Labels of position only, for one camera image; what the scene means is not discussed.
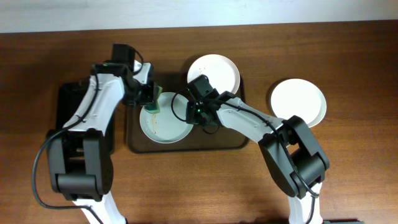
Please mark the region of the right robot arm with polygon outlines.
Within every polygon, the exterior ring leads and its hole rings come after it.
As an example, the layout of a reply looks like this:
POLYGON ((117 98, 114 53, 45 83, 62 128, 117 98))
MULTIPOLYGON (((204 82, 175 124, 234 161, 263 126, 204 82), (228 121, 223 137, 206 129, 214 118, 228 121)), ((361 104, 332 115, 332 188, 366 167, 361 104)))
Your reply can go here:
POLYGON ((288 196, 289 223, 323 223, 320 189, 330 162, 305 121, 262 113, 240 97, 218 93, 207 76, 188 83, 186 122, 233 129, 260 147, 273 181, 288 196))

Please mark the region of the white plate top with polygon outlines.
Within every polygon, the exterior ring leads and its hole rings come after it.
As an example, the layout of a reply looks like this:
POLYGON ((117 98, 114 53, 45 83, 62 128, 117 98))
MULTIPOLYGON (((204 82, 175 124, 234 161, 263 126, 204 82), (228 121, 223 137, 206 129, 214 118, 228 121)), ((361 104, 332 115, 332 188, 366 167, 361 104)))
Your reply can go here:
POLYGON ((206 75, 210 85, 218 93, 228 91, 237 93, 240 86, 240 73, 237 66, 227 57, 218 54, 208 54, 196 59, 187 73, 187 82, 200 75, 206 75))

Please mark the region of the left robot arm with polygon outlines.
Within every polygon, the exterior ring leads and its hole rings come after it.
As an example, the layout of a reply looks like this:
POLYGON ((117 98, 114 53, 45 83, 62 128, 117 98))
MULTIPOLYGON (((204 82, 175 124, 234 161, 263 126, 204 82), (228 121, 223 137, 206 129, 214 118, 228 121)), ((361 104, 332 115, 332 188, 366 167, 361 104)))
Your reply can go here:
POLYGON ((50 183, 90 223, 127 223, 111 194, 114 111, 119 103, 160 111, 162 88, 150 80, 153 66, 128 44, 114 44, 111 58, 93 65, 88 89, 60 129, 51 130, 47 152, 50 183))

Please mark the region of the pale blue plate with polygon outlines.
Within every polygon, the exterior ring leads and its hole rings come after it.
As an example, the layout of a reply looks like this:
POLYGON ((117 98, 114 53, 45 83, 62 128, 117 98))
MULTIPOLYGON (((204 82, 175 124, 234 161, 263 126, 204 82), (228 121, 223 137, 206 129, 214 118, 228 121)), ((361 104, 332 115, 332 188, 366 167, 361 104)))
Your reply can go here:
POLYGON ((171 144, 185 138, 193 129, 192 124, 181 121, 172 112, 174 92, 163 92, 159 99, 160 112, 152 114, 141 109, 139 122, 143 133, 152 141, 171 144))

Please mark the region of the green yellow scrub sponge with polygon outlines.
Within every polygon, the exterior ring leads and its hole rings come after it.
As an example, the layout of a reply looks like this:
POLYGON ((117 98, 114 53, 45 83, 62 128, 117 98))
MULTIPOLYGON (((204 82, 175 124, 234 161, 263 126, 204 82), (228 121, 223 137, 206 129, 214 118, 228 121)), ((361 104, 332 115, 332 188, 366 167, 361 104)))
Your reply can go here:
POLYGON ((153 96, 153 102, 146 104, 143 109, 150 113, 150 114, 156 114, 160 112, 160 106, 158 99, 162 93, 162 87, 161 86, 155 86, 154 87, 154 96, 153 96))

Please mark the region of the white plate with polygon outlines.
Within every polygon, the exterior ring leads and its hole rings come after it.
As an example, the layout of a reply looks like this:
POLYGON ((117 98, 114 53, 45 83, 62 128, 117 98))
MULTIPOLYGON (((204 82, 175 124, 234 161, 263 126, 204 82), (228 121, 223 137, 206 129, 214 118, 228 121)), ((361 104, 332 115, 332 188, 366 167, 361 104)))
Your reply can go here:
POLYGON ((240 86, 240 73, 237 66, 227 57, 218 54, 208 54, 196 59, 187 73, 187 82, 200 75, 206 75, 210 85, 218 93, 228 91, 237 93, 240 86))
POLYGON ((326 98, 319 87, 299 78, 279 82, 271 91, 269 103, 278 118, 296 115, 310 128, 322 122, 327 109, 326 98))

